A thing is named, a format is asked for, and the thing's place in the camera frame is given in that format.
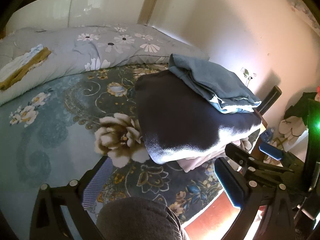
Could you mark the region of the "grey daisy print duvet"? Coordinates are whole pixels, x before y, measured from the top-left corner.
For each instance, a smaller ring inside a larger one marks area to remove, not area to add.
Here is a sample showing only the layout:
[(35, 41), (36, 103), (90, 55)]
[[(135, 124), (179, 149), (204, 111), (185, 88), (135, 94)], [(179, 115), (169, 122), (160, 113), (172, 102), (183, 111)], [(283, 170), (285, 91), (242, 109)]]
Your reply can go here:
[(200, 49), (144, 25), (72, 27), (56, 30), (23, 28), (1, 40), (1, 68), (32, 49), (51, 54), (10, 88), (1, 91), (4, 104), (48, 81), (128, 64), (165, 64), (171, 54), (209, 60)]

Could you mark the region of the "white and tan folded cloth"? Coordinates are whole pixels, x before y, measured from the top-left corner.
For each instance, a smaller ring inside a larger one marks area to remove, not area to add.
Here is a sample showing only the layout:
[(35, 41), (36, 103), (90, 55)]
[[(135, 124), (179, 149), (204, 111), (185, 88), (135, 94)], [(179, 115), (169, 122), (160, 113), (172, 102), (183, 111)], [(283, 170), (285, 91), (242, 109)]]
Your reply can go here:
[(21, 81), (29, 71), (45, 61), (51, 53), (47, 47), (39, 44), (7, 63), (1, 68), (1, 90), (7, 90)]

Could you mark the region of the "dark floral bed sheet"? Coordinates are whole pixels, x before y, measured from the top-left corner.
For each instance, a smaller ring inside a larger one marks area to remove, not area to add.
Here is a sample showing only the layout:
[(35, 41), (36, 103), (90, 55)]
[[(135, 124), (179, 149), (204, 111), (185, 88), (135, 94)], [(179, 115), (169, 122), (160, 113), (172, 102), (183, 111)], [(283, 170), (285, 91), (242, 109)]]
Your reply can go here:
[[(1, 211), (19, 239), (29, 237), (40, 186), (63, 186), (92, 168), (101, 158), (94, 149), (99, 120), (116, 113), (136, 120), (136, 81), (167, 68), (127, 65), (65, 76), (1, 106)], [(113, 168), (89, 213), (96, 219), (107, 202), (139, 196), (167, 204), (186, 223), (221, 190), (213, 163), (185, 172), (176, 160), (131, 160)]]

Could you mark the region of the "blue knit sweater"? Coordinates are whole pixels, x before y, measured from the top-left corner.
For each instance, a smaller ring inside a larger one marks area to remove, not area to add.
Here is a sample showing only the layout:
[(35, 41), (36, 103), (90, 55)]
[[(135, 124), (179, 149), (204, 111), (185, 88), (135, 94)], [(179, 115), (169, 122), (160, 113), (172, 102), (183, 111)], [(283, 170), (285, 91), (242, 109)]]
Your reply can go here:
[(223, 66), (178, 54), (171, 54), (169, 71), (223, 114), (252, 113), (261, 100), (238, 76)]

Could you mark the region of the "dark navy folded garment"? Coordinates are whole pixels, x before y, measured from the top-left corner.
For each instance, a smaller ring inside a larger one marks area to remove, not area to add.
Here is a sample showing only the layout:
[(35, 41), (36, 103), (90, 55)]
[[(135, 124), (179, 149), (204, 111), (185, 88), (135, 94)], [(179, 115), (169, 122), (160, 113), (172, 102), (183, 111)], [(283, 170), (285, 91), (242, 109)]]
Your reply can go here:
[(144, 144), (157, 164), (219, 152), (261, 125), (254, 113), (220, 113), (168, 70), (139, 77), (135, 92)]

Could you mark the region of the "white wardrobe with black stripe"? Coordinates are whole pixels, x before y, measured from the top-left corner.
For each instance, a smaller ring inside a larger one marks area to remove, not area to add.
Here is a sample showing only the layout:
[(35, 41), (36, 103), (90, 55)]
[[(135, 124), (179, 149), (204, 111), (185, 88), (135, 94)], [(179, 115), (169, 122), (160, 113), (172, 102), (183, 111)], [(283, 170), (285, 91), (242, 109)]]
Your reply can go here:
[(1, 0), (1, 32), (135, 24), (144, 0)]

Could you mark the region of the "grey trouser leg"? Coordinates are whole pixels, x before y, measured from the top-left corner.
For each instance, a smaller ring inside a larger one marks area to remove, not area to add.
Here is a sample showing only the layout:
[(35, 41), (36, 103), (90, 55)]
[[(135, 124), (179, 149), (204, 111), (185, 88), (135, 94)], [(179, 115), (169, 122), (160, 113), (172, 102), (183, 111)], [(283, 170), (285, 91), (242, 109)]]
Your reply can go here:
[(105, 239), (189, 239), (178, 217), (166, 205), (139, 197), (105, 204), (96, 226)]

